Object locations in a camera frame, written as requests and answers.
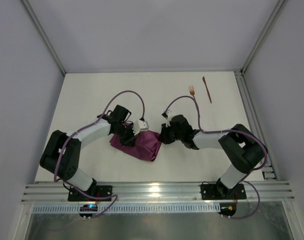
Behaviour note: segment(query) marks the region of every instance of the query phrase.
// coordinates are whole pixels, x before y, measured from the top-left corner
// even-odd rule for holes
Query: black mounting plate
[[[216,190],[216,186],[217,185],[215,183],[201,184],[202,200],[234,200],[233,194],[228,198],[222,198]],[[235,186],[233,192],[237,194],[238,200],[246,199],[246,193],[243,184],[238,183]]]
[[[109,185],[97,185],[96,186],[96,196],[94,197],[99,197],[99,198],[104,198],[104,197],[109,197],[113,194],[112,192],[113,187]],[[70,188],[70,191],[68,193],[68,199],[69,202],[87,202],[87,201],[94,201],[93,199],[90,199],[88,197],[85,197],[81,193],[79,193],[77,190],[74,188]],[[111,202],[112,199],[109,198],[107,200],[99,200],[100,202]]]

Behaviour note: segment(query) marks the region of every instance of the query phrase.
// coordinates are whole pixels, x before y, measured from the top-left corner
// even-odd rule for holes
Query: purple bag
[[[135,146],[123,146],[116,135],[110,140],[111,146],[137,159],[153,162],[160,150],[162,142],[158,140],[160,134],[154,131],[142,131],[136,138]]]

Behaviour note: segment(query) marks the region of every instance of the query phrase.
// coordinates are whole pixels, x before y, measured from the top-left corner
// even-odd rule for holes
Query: white table surface
[[[134,90],[142,96],[146,106],[145,120],[150,130],[160,133],[165,121],[161,114],[174,98],[189,95],[190,85],[194,85],[203,129],[229,129],[238,123],[248,128],[233,72],[69,73],[64,80],[48,138],[55,130],[74,131],[93,122],[109,100],[123,90]],[[109,109],[113,110],[117,104],[132,112],[130,120],[140,118],[141,102],[134,94],[119,96]],[[183,114],[197,128],[193,101],[180,99],[170,109]],[[191,150],[179,141],[163,144],[156,160],[146,162],[111,147],[110,138],[101,138],[81,151],[79,167],[100,182],[216,181],[230,165],[223,150]],[[39,167],[35,180],[51,182],[53,174]],[[253,172],[248,180],[262,181],[262,172]]]

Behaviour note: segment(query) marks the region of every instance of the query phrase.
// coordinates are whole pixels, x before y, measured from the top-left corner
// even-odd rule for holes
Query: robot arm
[[[113,111],[103,115],[98,123],[72,137],[63,153],[58,177],[87,194],[95,196],[96,181],[78,168],[80,151],[95,140],[109,134],[118,135],[124,146],[134,146],[139,132],[147,131],[148,124],[144,119],[127,124],[126,120],[130,115],[131,112],[126,108],[117,105]],[[73,133],[74,131],[65,133],[59,130],[52,133],[40,160],[41,167],[54,174],[62,146]]]
[[[231,161],[231,165],[216,183],[218,195],[223,199],[231,197],[236,185],[243,180],[264,157],[262,148],[257,142],[247,136],[234,132],[229,132],[228,134],[203,133],[199,129],[193,129],[183,115],[175,115],[171,110],[168,110],[163,116],[167,119],[167,122],[162,125],[159,140],[164,144],[171,144],[179,140],[187,148],[193,150],[214,148],[225,151]],[[235,125],[232,130],[253,135],[241,124]]]

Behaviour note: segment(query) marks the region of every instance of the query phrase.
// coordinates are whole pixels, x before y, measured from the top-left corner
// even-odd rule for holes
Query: aluminum frame
[[[302,221],[297,202],[283,201],[282,203],[294,239],[304,239],[304,221]]]
[[[261,201],[293,201],[294,195],[286,181],[254,181]],[[118,195],[116,204],[154,203],[204,203],[200,193],[201,182],[100,182],[98,185],[112,185],[113,194]],[[254,189],[244,183],[246,200],[257,201]],[[61,183],[39,182],[26,186],[22,204],[89,204],[95,201],[67,202],[68,192]],[[211,200],[206,203],[225,203],[231,200]]]
[[[251,132],[257,136],[269,149],[268,143],[266,139],[264,138],[264,134],[262,131],[262,127],[260,125],[260,121],[257,115],[257,112],[255,110],[250,92],[248,90],[247,84],[246,84],[246,79],[245,76],[239,71],[239,72],[234,72],[236,83],[238,86],[238,89],[240,91],[241,99],[243,102],[245,114],[247,117],[248,124],[250,126]],[[274,166],[273,162],[273,155],[271,151],[268,153],[268,159],[267,159],[267,164],[266,166],[262,169],[263,177],[265,180],[278,180],[277,178],[277,170],[275,169],[276,167]]]
[[[22,206],[21,217],[16,227],[13,240],[24,240],[27,234],[29,222],[34,209],[34,204],[25,204]]]
[[[40,21],[38,20],[30,2],[28,0],[21,0],[21,3],[23,5],[23,7],[25,8],[27,15],[31,19],[36,31],[38,32],[39,36],[41,37],[45,47],[47,48],[48,52],[52,56],[54,62],[56,63],[57,67],[61,71],[62,75],[65,76],[66,71],[64,69],[64,66],[63,66],[61,60],[59,59],[53,45],[51,44],[51,41],[47,37],[46,32],[44,31]]]
[[[242,74],[245,74],[248,67],[251,65],[253,59],[255,58],[256,54],[258,53],[258,51],[260,50],[261,46],[263,45],[265,39],[267,38],[267,36],[269,35],[271,29],[273,28],[276,20],[278,19],[278,17],[280,16],[280,14],[282,13],[286,3],[288,0],[278,0],[277,3],[275,4],[275,7],[273,9],[273,11],[271,12],[270,16],[268,17],[260,35],[258,36],[253,48],[250,51],[250,54],[248,55],[248,57],[246,58],[246,61],[244,63],[244,66],[241,70]]]

